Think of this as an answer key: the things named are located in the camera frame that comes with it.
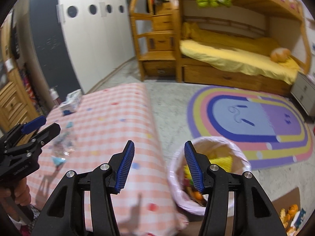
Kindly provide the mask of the person's hand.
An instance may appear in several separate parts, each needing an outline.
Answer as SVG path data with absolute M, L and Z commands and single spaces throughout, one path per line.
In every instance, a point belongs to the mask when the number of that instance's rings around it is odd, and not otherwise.
M 15 203 L 18 205 L 27 206 L 31 203 L 31 194 L 26 177 L 18 182 L 13 190 L 13 195 L 15 197 Z M 1 204 L 4 204 L 5 198 L 10 196 L 11 190 L 9 188 L 1 187 Z

